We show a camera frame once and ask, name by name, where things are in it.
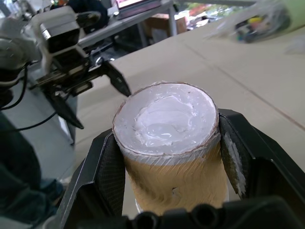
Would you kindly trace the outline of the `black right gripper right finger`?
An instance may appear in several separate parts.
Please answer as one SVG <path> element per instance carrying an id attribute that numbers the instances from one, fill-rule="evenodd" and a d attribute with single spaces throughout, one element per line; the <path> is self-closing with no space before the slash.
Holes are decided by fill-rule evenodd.
<path id="1" fill-rule="evenodd" d="M 219 110 L 224 168 L 241 198 L 277 195 L 288 201 L 305 199 L 305 174 L 271 137 L 233 110 Z"/>

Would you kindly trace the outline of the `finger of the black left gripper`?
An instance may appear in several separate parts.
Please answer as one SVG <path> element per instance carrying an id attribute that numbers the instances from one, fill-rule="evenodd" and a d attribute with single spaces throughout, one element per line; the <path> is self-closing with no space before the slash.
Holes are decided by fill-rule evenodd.
<path id="1" fill-rule="evenodd" d="M 123 74 L 118 71 L 109 61 L 103 62 L 104 74 L 108 76 L 112 86 L 124 96 L 130 96 L 131 91 Z"/>
<path id="2" fill-rule="evenodd" d="M 84 129 L 83 124 L 66 102 L 69 97 L 70 94 L 62 96 L 61 92 L 53 92 L 51 94 L 51 105 L 54 111 L 69 124 L 78 129 Z"/>

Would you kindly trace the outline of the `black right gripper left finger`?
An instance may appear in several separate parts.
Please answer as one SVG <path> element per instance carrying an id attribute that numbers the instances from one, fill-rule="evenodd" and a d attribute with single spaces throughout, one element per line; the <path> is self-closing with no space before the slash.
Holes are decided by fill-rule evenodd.
<path id="1" fill-rule="evenodd" d="M 89 152 L 72 175 L 56 216 L 58 229 L 79 222 L 122 215 L 125 165 L 111 130 L 94 138 Z"/>

